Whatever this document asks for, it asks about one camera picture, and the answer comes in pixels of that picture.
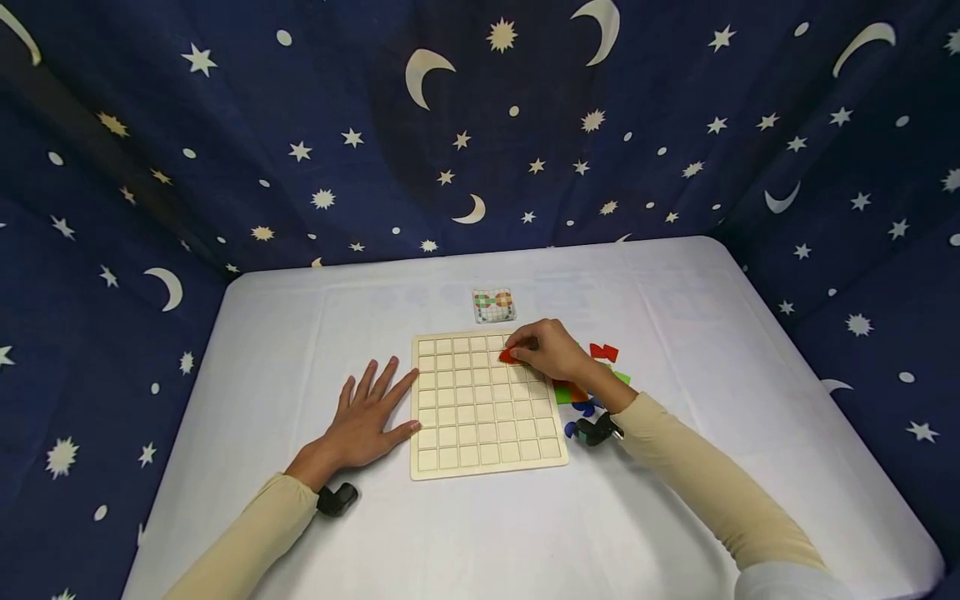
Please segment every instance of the navy blue backdrop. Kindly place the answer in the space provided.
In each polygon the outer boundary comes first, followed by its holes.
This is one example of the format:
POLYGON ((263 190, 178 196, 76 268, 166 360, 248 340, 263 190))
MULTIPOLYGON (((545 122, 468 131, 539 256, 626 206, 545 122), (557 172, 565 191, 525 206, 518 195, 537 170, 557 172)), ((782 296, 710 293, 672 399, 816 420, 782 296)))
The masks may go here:
POLYGON ((0 595, 119 595, 225 277, 693 234, 960 561, 956 3, 7 7, 217 264, 7 98, 0 595))

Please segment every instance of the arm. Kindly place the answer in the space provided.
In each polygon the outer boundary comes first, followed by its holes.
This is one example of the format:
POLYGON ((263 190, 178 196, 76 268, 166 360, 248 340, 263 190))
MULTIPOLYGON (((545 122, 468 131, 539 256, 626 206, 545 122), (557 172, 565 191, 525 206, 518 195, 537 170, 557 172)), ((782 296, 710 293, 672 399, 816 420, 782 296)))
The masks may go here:
POLYGON ((410 439, 420 424, 409 421, 384 432, 387 419, 417 378, 407 373, 389 392, 396 357, 371 387, 376 361, 356 393, 348 378, 326 433, 304 446, 283 474, 275 475, 244 512, 211 545, 164 600, 244 600, 267 569, 293 546, 317 512, 317 492, 340 468, 362 467, 410 439))

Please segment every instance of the grid square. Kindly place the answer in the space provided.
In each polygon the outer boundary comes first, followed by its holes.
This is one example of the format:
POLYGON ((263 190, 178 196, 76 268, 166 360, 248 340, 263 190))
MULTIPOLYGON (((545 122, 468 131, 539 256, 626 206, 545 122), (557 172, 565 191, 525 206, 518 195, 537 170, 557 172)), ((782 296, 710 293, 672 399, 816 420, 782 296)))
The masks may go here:
POLYGON ((530 406, 530 400, 514 402, 514 414, 518 419, 532 419, 534 416, 534 409, 532 406, 530 406))
POLYGON ((480 423, 477 425, 477 438, 479 438, 480 444, 496 442, 496 425, 493 423, 480 423))
POLYGON ((536 461, 540 457, 540 444, 537 440, 520 442, 520 456, 525 461, 536 461))
POLYGON ((516 432, 521 440, 531 440, 537 437, 537 426, 532 420, 519 420, 516 422, 516 432))
POLYGON ((421 450, 417 457, 420 470, 435 470, 437 468, 437 450, 421 450))
POLYGON ((503 420, 496 424, 496 434, 500 440, 507 442, 516 439, 516 425, 511 420, 503 420))
POLYGON ((421 429, 417 434, 417 445, 421 448, 435 448, 437 447, 437 430, 433 429, 421 429))
POLYGON ((437 392, 438 406, 453 406, 453 390, 447 388, 437 392))
POLYGON ((460 434, 460 445, 477 443, 477 426, 476 425, 460 425, 459 434, 460 434))
POLYGON ((457 422, 458 423, 472 423, 477 420, 476 409, 473 408, 473 405, 469 406, 458 406, 457 407, 457 422))
POLYGON ((442 448, 440 450, 440 468, 456 468, 457 448, 442 448))
POLYGON ((557 435, 557 427, 554 426, 552 419, 537 419, 537 435, 542 438, 549 438, 557 435))
POLYGON ((516 442, 506 442, 500 445, 500 460, 504 463, 515 463, 520 460, 520 448, 516 442))
POLYGON ((438 441, 441 446, 457 445, 457 428, 441 427, 438 430, 438 441))
POLYGON ((441 371, 437 373, 437 387, 438 388, 452 388, 453 387, 453 371, 441 371))
POLYGON ((477 420, 484 422, 487 420, 493 420, 493 405, 492 404, 477 404, 477 420))
POLYGON ((496 444, 483 444, 480 446, 480 463, 482 465, 496 465, 500 462, 500 452, 497 451, 496 444))

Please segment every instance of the right hand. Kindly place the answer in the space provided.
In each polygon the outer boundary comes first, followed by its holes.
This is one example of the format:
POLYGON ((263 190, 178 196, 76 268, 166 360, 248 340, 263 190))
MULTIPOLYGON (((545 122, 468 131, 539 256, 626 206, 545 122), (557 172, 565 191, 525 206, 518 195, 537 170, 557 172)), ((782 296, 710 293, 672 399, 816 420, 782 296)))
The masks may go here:
POLYGON ((507 339, 506 345, 514 347, 511 356, 551 379, 581 381, 596 364, 556 319, 524 325, 507 339))

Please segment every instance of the white table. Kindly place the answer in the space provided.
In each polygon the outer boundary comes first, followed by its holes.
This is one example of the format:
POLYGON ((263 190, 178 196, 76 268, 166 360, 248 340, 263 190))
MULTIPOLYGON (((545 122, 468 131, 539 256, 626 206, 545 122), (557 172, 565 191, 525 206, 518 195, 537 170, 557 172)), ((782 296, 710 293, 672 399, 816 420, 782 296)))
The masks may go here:
MULTIPOLYGON (((582 343, 727 451, 857 598, 914 597, 940 555, 718 243, 704 238, 244 275, 228 289, 125 598, 159 598, 270 475, 321 435, 371 357, 480 328, 474 287, 517 325, 582 343)), ((562 408, 564 421, 578 416, 562 408)), ((404 400, 394 422, 410 418, 404 400)), ((562 468, 413 482, 409 450, 346 475, 360 500, 314 519, 259 598, 731 598, 736 569, 686 506, 613 443, 562 468)), ((344 476, 333 482, 339 485, 344 476)))

